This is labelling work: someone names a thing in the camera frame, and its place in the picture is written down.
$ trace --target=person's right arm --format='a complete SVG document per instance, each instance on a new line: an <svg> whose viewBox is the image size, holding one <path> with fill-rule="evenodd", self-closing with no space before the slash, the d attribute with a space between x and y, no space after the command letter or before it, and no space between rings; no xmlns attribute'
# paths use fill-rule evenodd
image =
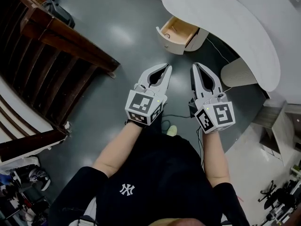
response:
<svg viewBox="0 0 301 226"><path fill-rule="evenodd" d="M230 183L228 162L225 157L218 132L203 133L204 168L212 187L220 183Z"/></svg>

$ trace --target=white wall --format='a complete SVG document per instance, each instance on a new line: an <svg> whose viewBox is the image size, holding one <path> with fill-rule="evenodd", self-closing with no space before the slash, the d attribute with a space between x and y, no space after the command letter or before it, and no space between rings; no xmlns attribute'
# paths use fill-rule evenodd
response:
<svg viewBox="0 0 301 226"><path fill-rule="evenodd" d="M301 4L290 0L238 0L261 22L270 36L281 66L278 87L269 93L279 105L282 101L301 104Z"/></svg>

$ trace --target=white ny logo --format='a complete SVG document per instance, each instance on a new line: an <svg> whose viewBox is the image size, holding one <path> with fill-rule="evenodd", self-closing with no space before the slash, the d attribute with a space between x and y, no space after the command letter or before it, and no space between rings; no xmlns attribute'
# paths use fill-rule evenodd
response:
<svg viewBox="0 0 301 226"><path fill-rule="evenodd" d="M130 184L125 184L122 185L122 189L120 190L121 194L124 195L127 192L127 196L132 195L132 190L135 188L134 186L130 187Z"/></svg>

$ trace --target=drawer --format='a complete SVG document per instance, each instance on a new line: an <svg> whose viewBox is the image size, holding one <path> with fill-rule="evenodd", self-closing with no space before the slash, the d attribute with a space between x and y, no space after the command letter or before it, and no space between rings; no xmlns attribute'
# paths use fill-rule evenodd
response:
<svg viewBox="0 0 301 226"><path fill-rule="evenodd" d="M198 27L172 17L161 29L156 27L160 43L171 53L182 55Z"/></svg>

